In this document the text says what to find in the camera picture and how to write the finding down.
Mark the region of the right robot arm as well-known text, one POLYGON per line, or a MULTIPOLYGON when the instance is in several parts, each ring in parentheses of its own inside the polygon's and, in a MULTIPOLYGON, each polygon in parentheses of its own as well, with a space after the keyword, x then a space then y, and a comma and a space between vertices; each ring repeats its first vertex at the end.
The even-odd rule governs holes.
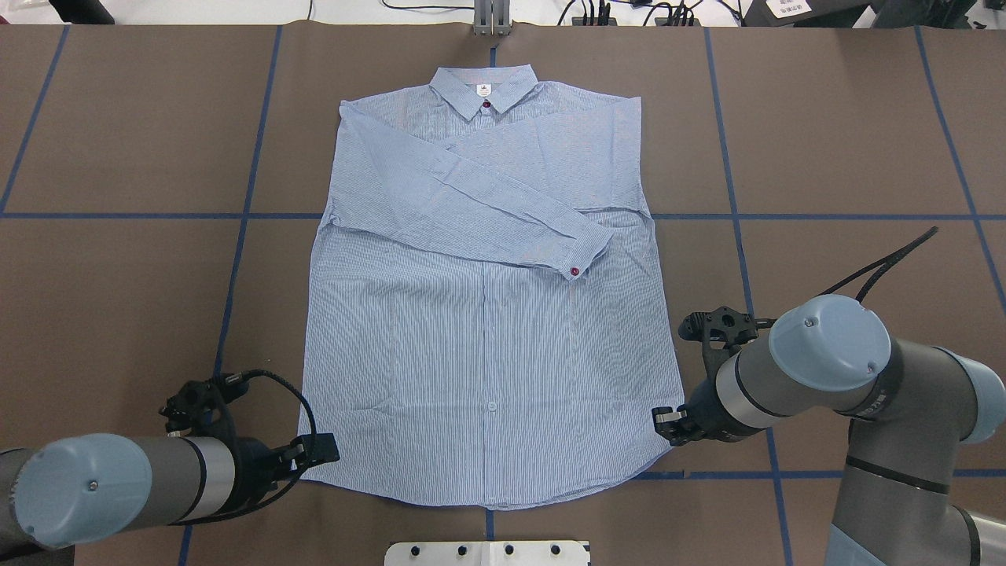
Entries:
POLYGON ((652 412, 672 447, 737 442, 815 407, 849 419, 827 565, 1002 565, 1004 521, 949 500, 960 445, 1004 423, 1004 384, 974 359, 893 337, 848 296, 778 319, 723 306, 679 327, 705 379, 652 412))

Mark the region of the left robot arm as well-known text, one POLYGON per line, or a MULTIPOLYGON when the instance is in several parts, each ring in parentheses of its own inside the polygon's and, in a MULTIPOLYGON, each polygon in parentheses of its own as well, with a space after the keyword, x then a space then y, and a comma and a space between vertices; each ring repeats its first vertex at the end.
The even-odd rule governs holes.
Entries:
POLYGON ((339 458, 329 433, 273 449, 244 437, 105 433, 4 449, 2 563, 72 565, 76 547, 123 531, 241 518, 339 458))

